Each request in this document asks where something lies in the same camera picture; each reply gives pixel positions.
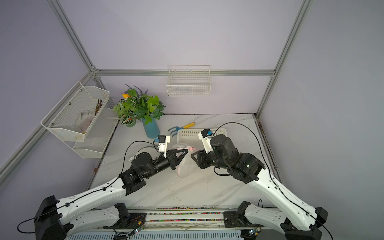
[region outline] blue vase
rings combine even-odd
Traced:
[[[156,119],[152,118],[152,122],[149,122],[148,124],[145,123],[145,119],[142,118],[141,122],[143,123],[145,133],[147,134],[147,137],[155,139],[160,135],[159,127],[157,126]]]

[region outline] artificial plant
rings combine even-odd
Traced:
[[[165,106],[159,100],[157,95],[148,96],[147,92],[143,92],[140,88],[131,88],[127,85],[128,90],[123,93],[125,99],[121,99],[113,108],[118,113],[120,123],[127,127],[133,127],[137,119],[145,119],[144,124],[152,122],[152,118],[160,119],[164,113]]]

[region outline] wall-mounted wire basket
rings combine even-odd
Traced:
[[[209,65],[170,65],[168,96],[204,96],[211,94]]]
[[[101,115],[106,103],[109,100],[110,92],[95,86],[83,86],[77,82],[74,87],[79,87],[76,94],[67,102],[65,107],[55,116],[51,122],[46,118],[41,124],[62,141],[84,141],[91,131],[98,117]],[[88,118],[89,122],[84,123],[82,118]]]
[[[85,140],[76,142],[71,148],[82,158],[101,158],[117,123],[117,113],[104,108]]]

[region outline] white marble tabletop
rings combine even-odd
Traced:
[[[161,135],[168,135],[168,129],[174,126],[182,127],[190,122],[196,125],[192,128],[216,128],[226,122],[239,122],[249,127],[259,138],[254,116],[252,114],[218,114],[218,115],[164,115],[157,120]],[[248,152],[259,158],[262,156],[260,148],[253,134],[239,124],[227,124],[228,137],[239,152]],[[123,157],[126,148],[134,141],[142,140],[152,142],[147,138],[141,122],[134,127],[126,127],[119,124],[105,153],[103,162],[93,180],[92,188],[103,184],[119,175],[121,172]],[[168,149],[177,142],[173,137]],[[131,164],[128,161],[139,149],[147,146],[143,142],[134,143],[126,156],[124,171]],[[226,173],[224,169],[218,169],[219,173]],[[264,207],[272,206],[272,203],[253,188],[232,176],[218,176],[213,172],[213,167],[198,169],[191,175],[180,178],[176,170],[170,168],[145,179],[147,184],[128,196],[103,204],[109,207],[117,202],[125,203],[127,208],[163,208],[163,207],[238,207],[243,201],[257,204],[263,200]]]

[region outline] white wire basket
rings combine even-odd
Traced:
[[[168,96],[204,96],[211,94],[209,65],[170,65]]]
[[[80,82],[77,82],[74,87],[77,86],[79,90],[51,122],[44,124],[51,112],[40,122],[62,141],[84,141],[109,100],[110,92],[107,90],[95,86],[83,86]],[[100,100],[102,105],[95,115],[94,111],[97,109]],[[88,123],[85,125],[81,124],[81,120],[79,120],[83,117],[83,114],[90,116]]]
[[[76,142],[72,147],[73,151],[82,158],[101,158],[117,123],[117,113],[110,108],[104,108],[85,140]]]
[[[177,143],[178,144],[185,143],[188,146],[192,146],[199,150],[202,150],[204,149],[204,145],[203,145],[203,142],[199,139],[198,134],[203,130],[204,128],[180,129],[177,131]],[[212,133],[214,133],[217,130],[217,128],[210,128],[210,130],[212,131]],[[219,128],[215,135],[219,135],[219,134],[224,134],[226,137],[228,137],[227,131],[225,130],[225,128]]]

